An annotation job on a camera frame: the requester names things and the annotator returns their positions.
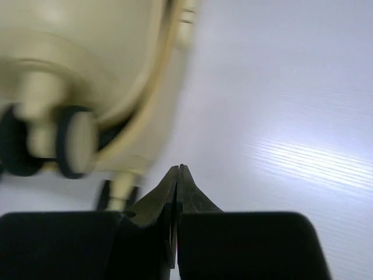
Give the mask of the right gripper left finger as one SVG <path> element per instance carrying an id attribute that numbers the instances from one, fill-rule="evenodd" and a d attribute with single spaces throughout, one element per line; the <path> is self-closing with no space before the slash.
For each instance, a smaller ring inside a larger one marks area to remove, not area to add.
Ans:
<path id="1" fill-rule="evenodd" d="M 124 211 L 1 217 L 2 279 L 169 279 L 178 167 Z"/>

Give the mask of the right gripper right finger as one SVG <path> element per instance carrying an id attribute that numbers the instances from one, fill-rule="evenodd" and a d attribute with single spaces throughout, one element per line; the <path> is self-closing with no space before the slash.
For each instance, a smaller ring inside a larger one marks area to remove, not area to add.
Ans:
<path id="1" fill-rule="evenodd" d="M 331 279 L 318 235 L 296 212 L 225 212 L 186 165 L 177 178 L 181 279 Z"/>

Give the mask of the yellow hard-shell suitcase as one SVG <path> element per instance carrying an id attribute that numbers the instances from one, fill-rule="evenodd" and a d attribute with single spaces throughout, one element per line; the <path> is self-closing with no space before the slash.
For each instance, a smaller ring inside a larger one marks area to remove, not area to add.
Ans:
<path id="1" fill-rule="evenodd" d="M 112 172 L 96 209 L 122 211 L 161 152 L 198 1 L 2 1 L 1 172 Z"/>

